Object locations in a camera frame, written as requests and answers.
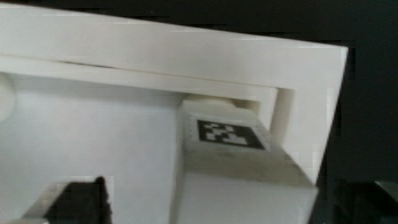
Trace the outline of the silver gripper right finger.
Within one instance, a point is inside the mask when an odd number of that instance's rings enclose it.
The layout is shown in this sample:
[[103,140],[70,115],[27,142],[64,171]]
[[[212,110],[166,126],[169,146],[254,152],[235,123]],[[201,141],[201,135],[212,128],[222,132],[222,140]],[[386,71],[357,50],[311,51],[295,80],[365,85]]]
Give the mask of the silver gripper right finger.
[[398,183],[340,181],[333,224],[398,224]]

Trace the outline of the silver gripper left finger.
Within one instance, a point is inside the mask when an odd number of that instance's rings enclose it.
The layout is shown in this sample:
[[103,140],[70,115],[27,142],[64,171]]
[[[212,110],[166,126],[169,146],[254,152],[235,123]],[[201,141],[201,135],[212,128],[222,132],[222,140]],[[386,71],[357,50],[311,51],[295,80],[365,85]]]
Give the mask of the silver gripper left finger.
[[112,224],[105,177],[54,183],[22,219],[32,224]]

